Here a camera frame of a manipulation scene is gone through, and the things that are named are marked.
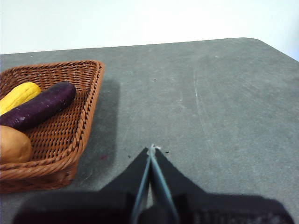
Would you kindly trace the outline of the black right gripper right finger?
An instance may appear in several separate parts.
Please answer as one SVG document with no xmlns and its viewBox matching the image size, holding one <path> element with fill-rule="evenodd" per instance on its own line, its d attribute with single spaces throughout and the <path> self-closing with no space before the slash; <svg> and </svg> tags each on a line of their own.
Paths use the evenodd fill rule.
<svg viewBox="0 0 299 224">
<path fill-rule="evenodd" d="M 292 224 L 277 200 L 253 195 L 205 192 L 157 149 L 147 150 L 154 204 L 139 216 L 141 224 Z"/>
</svg>

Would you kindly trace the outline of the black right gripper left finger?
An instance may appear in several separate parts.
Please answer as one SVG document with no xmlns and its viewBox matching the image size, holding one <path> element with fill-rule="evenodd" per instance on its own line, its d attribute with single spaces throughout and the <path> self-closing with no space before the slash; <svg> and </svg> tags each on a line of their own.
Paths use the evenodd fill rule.
<svg viewBox="0 0 299 224">
<path fill-rule="evenodd" d="M 129 224 L 143 207 L 149 168 L 145 148 L 101 190 L 38 194 L 22 204 L 13 223 Z"/>
</svg>

